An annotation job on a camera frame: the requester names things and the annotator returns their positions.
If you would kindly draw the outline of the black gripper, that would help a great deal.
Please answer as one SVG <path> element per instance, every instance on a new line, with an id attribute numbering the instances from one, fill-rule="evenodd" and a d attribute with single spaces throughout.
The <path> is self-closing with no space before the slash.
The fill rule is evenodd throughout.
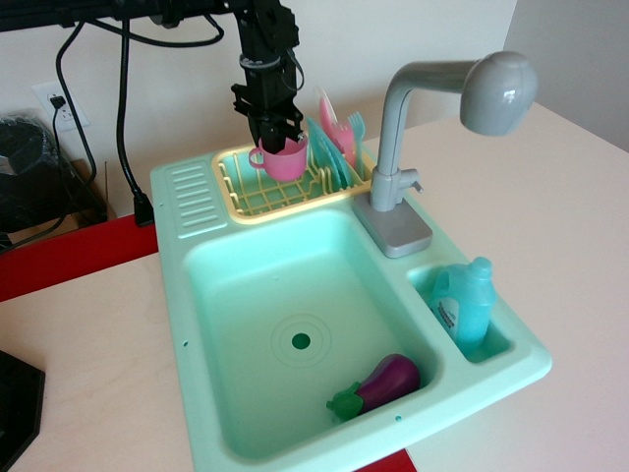
<path id="1" fill-rule="evenodd" d="M 294 99 L 304 84 L 303 71 L 293 61 L 241 61 L 246 83 L 231 87 L 235 110 L 246 116 L 254 141 L 270 153 L 285 148 L 285 140 L 302 142 L 304 119 Z"/>

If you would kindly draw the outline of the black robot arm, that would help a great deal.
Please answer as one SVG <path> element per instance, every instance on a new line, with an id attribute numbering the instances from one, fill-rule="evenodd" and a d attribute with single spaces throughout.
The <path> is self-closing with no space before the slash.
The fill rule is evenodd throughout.
<path id="1" fill-rule="evenodd" d="M 232 86 L 234 108 L 248 118 L 254 143 L 278 153 L 288 140 L 297 142 L 302 135 L 303 114 L 293 100 L 304 84 L 303 70 L 294 54 L 299 45 L 295 16 L 278 1 L 3 1 L 1 31 L 90 24 L 159 47 L 201 47 L 220 41 L 222 29 L 212 39 L 170 44 L 103 21 L 129 23 L 150 18 L 165 29 L 173 29 L 187 18 L 204 17 L 213 23 L 215 15 L 226 14 L 237 22 L 242 49 L 239 62 L 246 77 L 243 85 Z"/>

